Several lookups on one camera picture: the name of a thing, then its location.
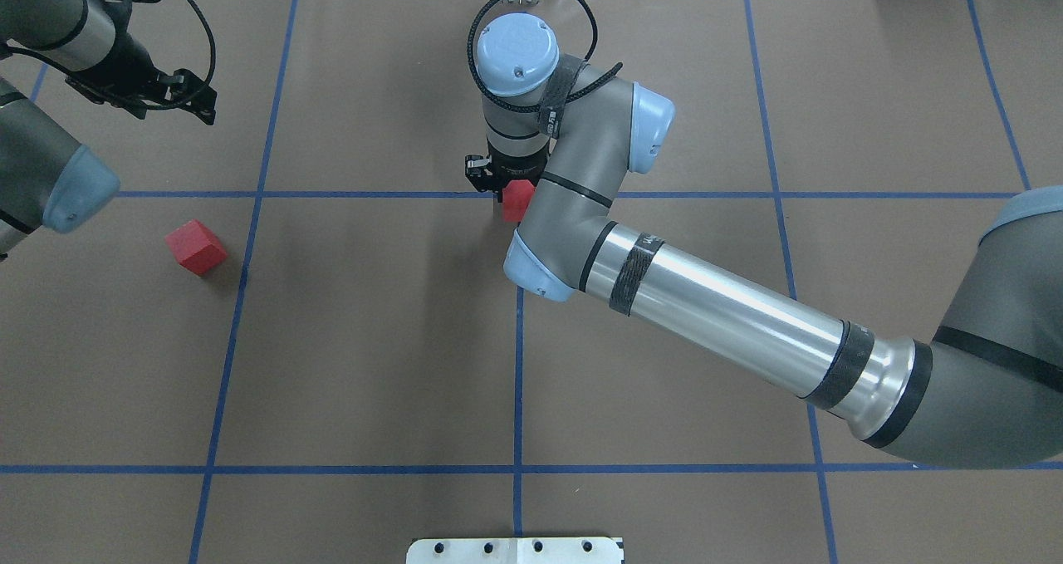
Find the blue tape grid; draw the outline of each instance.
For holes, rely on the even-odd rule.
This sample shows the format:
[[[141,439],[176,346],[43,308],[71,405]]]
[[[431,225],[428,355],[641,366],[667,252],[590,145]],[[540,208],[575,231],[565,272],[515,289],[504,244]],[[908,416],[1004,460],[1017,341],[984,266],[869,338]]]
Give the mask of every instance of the blue tape grid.
[[[820,443],[820,432],[815,411],[808,406],[810,440],[812,443],[812,463],[782,464],[629,464],[629,465],[525,465],[523,462],[523,378],[524,378],[524,292],[518,289],[516,295],[516,340],[514,340],[514,387],[513,387],[513,464],[512,465],[415,465],[415,466],[224,466],[217,465],[218,440],[224,415],[225,398],[232,374],[233,357],[236,349],[237,334],[242,314],[243,298],[247,291],[251,258],[254,254],[254,242],[258,227],[258,217],[261,212],[263,200],[285,200],[285,198],[314,198],[328,200],[493,200],[490,193],[482,192],[364,192],[364,190],[266,190],[266,177],[269,171],[269,159],[272,151],[273,134],[276,126],[277,113],[284,87],[284,75],[287,67],[288,53],[291,45],[292,31],[299,0],[291,0],[285,32],[284,50],[277,71],[276,87],[269,130],[263,150],[258,185],[255,190],[124,190],[119,198],[253,198],[254,208],[248,230],[248,241],[243,254],[243,264],[240,273],[239,289],[233,321],[230,329],[229,347],[226,349],[221,383],[218,391],[218,401],[215,409],[214,425],[210,432],[206,464],[202,466],[166,466],[166,465],[0,465],[0,475],[193,475],[202,476],[200,503],[197,511],[189,563],[195,564],[199,558],[199,547],[202,542],[210,484],[215,476],[252,476],[252,475],[311,475],[311,476],[393,476],[393,475],[510,475],[512,476],[513,532],[516,536],[523,534],[523,476],[524,475],[706,475],[706,474],[816,474],[819,482],[821,507],[823,510],[824,532],[827,541],[830,564],[838,563],[838,553],[833,534],[833,522],[830,512],[830,500],[826,474],[844,473],[887,473],[887,472],[939,472],[944,468],[918,465],[912,463],[827,463],[823,459]],[[760,68],[760,55],[756,41],[756,29],[753,8],[749,0],[744,0],[747,33],[749,37],[750,58],[754,68],[757,98],[760,107],[760,118],[763,132],[764,149],[769,173],[772,182],[771,192],[620,192],[621,198],[629,200],[773,200],[776,209],[776,220],[786,268],[787,284],[792,298],[797,298],[794,280],[793,262],[787,236],[783,200],[1007,200],[1016,192],[787,192],[779,185],[778,170],[772,141],[771,123],[767,113],[767,101],[764,91],[763,75]],[[1018,151],[1011,122],[1008,118],[1000,92],[996,85],[993,69],[990,64],[975,1],[967,0],[967,7],[978,42],[979,53],[985,68],[988,83],[1000,115],[1005,134],[1015,159],[1015,166],[1022,178],[1023,186],[1030,188],[1029,176]],[[48,71],[41,66],[33,86],[30,99],[36,100]],[[1017,468],[1017,471],[1063,471],[1063,462],[1041,462]]]
[[[207,449],[206,466],[203,472],[203,485],[200,492],[200,502],[196,514],[196,527],[192,531],[191,549],[188,563],[196,564],[199,560],[199,548],[203,540],[203,525],[206,522],[207,502],[210,498],[210,482],[214,479],[215,462],[218,458],[218,439],[221,435],[221,421],[225,413],[225,398],[229,394],[229,379],[233,372],[233,356],[236,353],[236,336],[240,329],[240,315],[243,313],[243,298],[248,288],[248,273],[251,268],[251,257],[255,250],[255,236],[258,232],[258,216],[263,207],[263,192],[266,190],[266,176],[269,174],[269,158],[273,151],[273,132],[276,130],[276,115],[281,109],[281,93],[284,90],[284,73],[288,66],[288,50],[291,48],[291,33],[296,24],[296,12],[299,0],[291,0],[288,11],[288,27],[284,34],[284,49],[281,52],[281,66],[276,73],[276,87],[273,90],[273,106],[270,109],[269,130],[266,133],[266,147],[263,149],[261,168],[258,172],[258,189],[255,192],[255,205],[251,211],[251,227],[248,230],[248,241],[243,249],[243,266],[240,269],[240,284],[236,292],[236,307],[233,310],[233,323],[229,332],[229,348],[225,352],[225,364],[221,372],[221,387],[218,390],[218,405],[214,412],[214,427],[210,431],[210,443]]]
[[[786,212],[782,208],[782,189],[779,186],[779,173],[775,167],[775,147],[772,143],[772,125],[767,118],[767,98],[764,96],[764,80],[760,69],[760,54],[757,50],[757,33],[753,20],[753,5],[749,0],[745,4],[745,21],[749,31],[749,53],[753,58],[754,79],[757,83],[757,101],[760,103],[760,124],[764,133],[764,151],[767,154],[767,170],[772,177],[772,192],[775,201],[775,219],[779,227],[779,241],[782,243],[782,262],[786,266],[787,287],[790,298],[797,300],[797,284],[794,281],[793,260],[790,258],[790,238],[787,236]],[[820,446],[820,428],[815,421],[815,409],[808,408],[808,427],[812,439],[812,456],[815,459],[815,477],[820,485],[820,508],[823,512],[824,536],[827,542],[827,557],[830,564],[838,564],[838,547],[834,542],[834,522],[830,514],[830,497],[827,491],[827,474],[823,468],[823,448]]]

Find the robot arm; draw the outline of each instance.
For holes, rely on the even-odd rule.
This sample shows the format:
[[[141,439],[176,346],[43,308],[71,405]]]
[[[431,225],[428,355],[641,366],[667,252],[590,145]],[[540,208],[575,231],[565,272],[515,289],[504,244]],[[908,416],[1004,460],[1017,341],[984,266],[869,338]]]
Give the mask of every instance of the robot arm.
[[[476,71],[496,98],[539,105],[558,52],[545,22],[508,14],[480,35]],[[600,73],[588,66],[575,87]],[[1063,187],[1009,202],[934,341],[883,340],[608,219],[624,175],[649,170],[673,114],[621,79],[567,107],[506,257],[510,280],[547,300],[579,289],[673,330],[905,459],[986,468],[1063,450]],[[538,113],[485,98],[484,115],[509,164],[546,141]]]
[[[213,124],[214,35],[195,2],[189,0],[210,45],[205,81],[187,69],[172,75],[159,71],[129,33],[133,3],[158,1],[0,0],[0,40],[14,39],[26,49],[7,51],[33,55],[66,73],[67,83],[91,102],[111,102],[140,119],[148,110],[181,108]]]
[[[67,74],[91,102],[109,102],[138,118],[181,108],[205,124],[215,119],[209,87],[214,37],[196,6],[210,45],[205,81],[191,71],[159,71],[130,35],[134,2],[161,0],[0,0],[0,58],[37,57]],[[22,47],[9,47],[14,39]],[[84,144],[0,79],[0,261],[38,226],[66,234],[118,192],[117,175]]]

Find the black cable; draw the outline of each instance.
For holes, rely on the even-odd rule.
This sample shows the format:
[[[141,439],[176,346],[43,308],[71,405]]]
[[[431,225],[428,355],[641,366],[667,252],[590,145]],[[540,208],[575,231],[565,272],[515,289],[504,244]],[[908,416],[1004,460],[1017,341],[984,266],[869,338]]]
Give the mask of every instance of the black cable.
[[[476,14],[475,18],[473,18],[472,25],[469,27],[469,38],[468,41],[466,42],[466,57],[468,57],[469,61],[469,72],[472,73],[472,80],[473,82],[476,83],[476,88],[479,88],[479,91],[486,98],[488,98],[490,102],[494,103],[494,105],[499,105],[504,109],[510,110],[510,113],[520,113],[520,114],[536,113],[537,110],[539,110],[539,105],[512,105],[512,103],[506,101],[505,99],[502,99],[497,95],[494,95],[494,92],[488,90],[487,85],[484,84],[484,80],[479,79],[479,72],[476,71],[476,57],[473,52],[473,45],[476,38],[476,29],[479,28],[479,23],[484,20],[484,16],[487,15],[487,13],[491,10],[491,7],[494,7],[501,1],[502,0],[490,0],[487,3],[485,3],[484,6],[479,8],[479,13]],[[594,54],[595,47],[597,47],[597,20],[594,19],[594,13],[591,12],[591,6],[587,4],[586,0],[576,0],[576,2],[579,3],[580,7],[584,8],[584,12],[587,14],[587,19],[591,24],[591,46],[590,48],[587,49],[587,54],[584,56],[584,59],[590,59],[591,56]],[[619,72],[620,68],[622,67],[624,67],[624,64],[621,62],[617,62],[617,65],[609,68],[609,71],[600,75],[597,80],[580,88],[580,90],[577,90],[569,95],[567,98],[564,98],[564,102],[571,103],[576,99],[586,97],[587,95],[597,90],[602,86],[605,86],[610,80],[614,79],[617,72]]]
[[[192,11],[196,12],[196,16],[199,18],[200,23],[203,24],[204,32],[206,32],[206,40],[210,46],[210,66],[209,68],[207,68],[206,78],[203,80],[202,86],[197,88],[197,90],[193,90],[191,93],[189,93],[186,98],[182,99],[181,101],[163,101],[158,102],[158,105],[149,105],[149,103],[145,103],[144,101],[140,100],[119,97],[118,95],[114,95],[113,92],[103,90],[102,88],[97,88],[94,85],[86,83],[81,79],[80,75],[78,75],[78,72],[71,71],[69,68],[67,68],[63,64],[60,64],[55,59],[52,59],[51,57],[41,55],[36,51],[22,49],[20,47],[9,47],[7,49],[11,50],[12,53],[16,53],[18,55],[27,55],[29,57],[33,57],[35,59],[44,62],[48,64],[50,67],[55,68],[57,71],[63,72],[65,75],[70,76],[70,79],[78,80],[80,83],[84,84],[85,86],[91,88],[91,90],[99,93],[103,99],[109,101],[112,105],[131,107],[136,109],[147,109],[151,110],[152,113],[164,113],[164,110],[167,109],[174,109],[182,105],[188,105],[188,103],[190,103],[192,99],[199,97],[201,92],[206,90],[206,88],[210,86],[210,81],[214,80],[214,70],[218,63],[218,49],[217,46],[215,45],[214,32],[210,30],[210,24],[207,23],[206,17],[203,16],[203,12],[200,11],[199,5],[197,5],[196,3],[196,0],[185,0],[185,1],[187,1],[188,4],[191,6]]]

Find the black tape band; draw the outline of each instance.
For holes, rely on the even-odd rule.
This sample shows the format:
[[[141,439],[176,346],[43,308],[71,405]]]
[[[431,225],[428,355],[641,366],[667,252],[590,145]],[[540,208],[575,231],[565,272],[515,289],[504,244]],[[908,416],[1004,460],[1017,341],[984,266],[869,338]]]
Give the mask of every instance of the black tape band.
[[[573,192],[583,194],[583,196],[589,198],[589,200],[596,202],[596,204],[601,204],[602,207],[604,208],[612,207],[611,200],[607,200],[607,198],[604,198],[603,194],[596,193],[594,190],[589,189],[587,186],[577,185],[573,181],[569,181],[568,177],[561,177],[560,175],[557,175],[555,173],[550,173],[550,171],[543,171],[540,178],[542,178],[542,181],[553,182],[555,183],[555,185],[563,186],[566,187],[566,189],[570,189]]]
[[[657,257],[657,251],[664,245],[663,239],[654,235],[641,235],[635,241],[627,260],[620,269],[617,283],[612,287],[612,294],[609,295],[609,307],[618,313],[631,315],[631,304],[635,303],[635,295],[639,292],[639,285],[642,277],[646,276],[649,263]]]
[[[524,136],[512,136],[512,134],[506,134],[505,132],[501,132],[501,130],[491,125],[490,121],[487,122],[487,126],[491,129],[491,132],[497,134],[497,136],[502,136],[503,139],[528,140],[528,139],[535,139],[536,136],[539,136],[539,132],[533,132],[532,134],[525,134]]]
[[[1050,389],[1063,393],[1063,368],[1058,364],[1041,360],[1036,356],[1022,353],[1019,349],[1009,348],[1007,345],[997,344],[986,338],[967,334],[965,330],[947,328],[941,326],[938,334],[934,334],[933,341],[939,344],[951,345],[952,348],[963,349],[972,356],[978,356],[981,360],[988,360],[998,368],[1005,368],[1015,375],[1020,375],[1030,381],[1044,383]]]
[[[41,45],[40,47],[29,47],[29,49],[33,49],[34,51],[50,51],[52,49],[58,49],[81,34],[81,31],[85,30],[85,22],[87,21],[88,0],[81,0],[81,18],[78,20],[77,25],[73,27],[73,30],[69,31],[65,37],[56,40],[55,42],[49,42],[49,45]]]
[[[932,371],[933,353],[930,352],[929,345],[916,341],[915,362],[912,363],[911,375],[908,375],[908,383],[905,383],[904,394],[900,394],[900,400],[894,406],[885,424],[871,438],[864,440],[865,444],[874,448],[884,448],[905,432],[923,401],[923,394],[926,394]]]
[[[584,262],[584,273],[579,276],[579,291],[587,291],[587,279],[591,276],[591,269],[594,268],[594,261],[597,258],[598,251],[602,250],[605,239],[609,237],[609,232],[611,232],[615,226],[615,221],[610,221],[610,223],[605,224],[605,227],[602,227],[602,233],[598,235],[596,241],[594,241],[591,254],[587,255],[587,262]]]
[[[513,156],[499,151],[488,140],[487,154],[491,155],[490,168],[499,177],[506,181],[538,181],[550,158],[550,143],[543,143],[539,151],[529,155]]]
[[[15,101],[21,101],[26,99],[26,95],[22,95],[18,90],[14,92],[7,92],[5,95],[0,95],[0,107],[7,105],[7,103],[14,103]]]
[[[33,234],[34,227],[27,226],[26,223],[22,223],[18,219],[15,219],[15,216],[12,216],[10,212],[4,211],[4,209],[2,208],[0,208],[0,221],[3,221],[3,223],[9,224],[9,226],[15,227],[16,230],[22,232],[23,235]]]
[[[824,375],[820,386],[811,394],[805,396],[809,404],[825,411],[838,406],[853,391],[875,347],[875,335],[865,326],[842,323],[842,343],[838,346],[838,353],[834,353],[834,360],[830,363],[827,375]]]
[[[543,87],[542,99],[539,100],[539,132],[557,139],[561,133],[561,117],[564,115],[566,99],[576,85],[579,72],[587,65],[587,59],[564,54],[557,62],[554,73],[550,74]]]

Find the red cube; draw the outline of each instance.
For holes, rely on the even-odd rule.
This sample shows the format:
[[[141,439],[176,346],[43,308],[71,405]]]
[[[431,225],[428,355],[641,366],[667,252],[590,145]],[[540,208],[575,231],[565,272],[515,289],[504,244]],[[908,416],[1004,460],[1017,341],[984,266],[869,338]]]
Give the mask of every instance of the red cube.
[[[166,243],[182,268],[196,273],[197,276],[217,268],[225,257],[229,257],[218,236],[198,219],[166,235]]]
[[[535,186],[527,181],[509,181],[502,190],[502,221],[521,223],[532,202]]]

